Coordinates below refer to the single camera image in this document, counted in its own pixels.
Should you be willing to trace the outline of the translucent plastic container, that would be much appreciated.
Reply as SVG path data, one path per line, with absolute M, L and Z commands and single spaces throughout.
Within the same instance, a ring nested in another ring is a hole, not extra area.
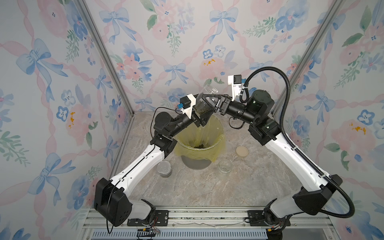
M 200 116 L 214 109 L 219 101 L 219 98 L 215 96 L 218 94 L 219 91 L 216 88 L 211 85 L 206 85 L 196 98 L 197 102 L 194 106 L 196 114 Z

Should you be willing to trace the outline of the beige round jar lid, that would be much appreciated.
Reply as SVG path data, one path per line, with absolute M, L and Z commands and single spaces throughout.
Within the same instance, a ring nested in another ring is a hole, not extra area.
M 249 151 L 246 147 L 244 146 L 237 146 L 236 147 L 236 154 L 239 156 L 239 157 L 247 157 L 249 155 Z

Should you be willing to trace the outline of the glass jar with tea leaves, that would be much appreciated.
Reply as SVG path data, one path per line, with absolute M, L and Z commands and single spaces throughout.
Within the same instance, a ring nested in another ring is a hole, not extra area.
M 218 163 L 218 169 L 223 174 L 228 174 L 233 170 L 233 163 L 230 160 L 222 159 Z

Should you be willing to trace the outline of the small jar with grey lid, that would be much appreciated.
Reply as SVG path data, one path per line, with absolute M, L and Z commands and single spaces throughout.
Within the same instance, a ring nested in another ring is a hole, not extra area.
M 157 172 L 162 178 L 168 178 L 172 174 L 172 166 L 168 161 L 161 161 L 157 165 Z

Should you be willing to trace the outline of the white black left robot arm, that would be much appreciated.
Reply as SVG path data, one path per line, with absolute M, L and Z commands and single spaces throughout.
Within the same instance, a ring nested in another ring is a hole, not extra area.
M 119 174 L 97 182 L 94 209 L 114 227 L 128 219 L 151 223 L 156 208 L 146 200 L 130 201 L 129 196 L 147 173 L 174 150 L 177 134 L 190 125 L 205 126 L 213 113 L 210 110 L 200 116 L 192 113 L 190 117 L 182 114 L 175 118 L 167 112 L 159 113 L 154 118 L 155 134 L 143 153 Z

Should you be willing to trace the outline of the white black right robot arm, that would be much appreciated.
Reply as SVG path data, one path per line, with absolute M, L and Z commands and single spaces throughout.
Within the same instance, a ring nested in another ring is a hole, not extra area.
M 300 213 L 311 216 L 323 213 L 338 218 L 348 218 L 354 213 L 354 208 L 350 208 L 346 215 L 324 210 L 335 192 L 345 194 L 340 187 L 343 181 L 338 175 L 329 175 L 318 167 L 293 143 L 282 125 L 268 116 L 268 111 L 274 105 L 268 92 L 256 90 L 245 103 L 215 94 L 199 94 L 198 99 L 208 104 L 211 111 L 249 124 L 251 136 L 277 155 L 302 184 L 298 193 L 269 202 L 261 217 L 248 219 L 250 223 L 264 222 L 276 226 Z

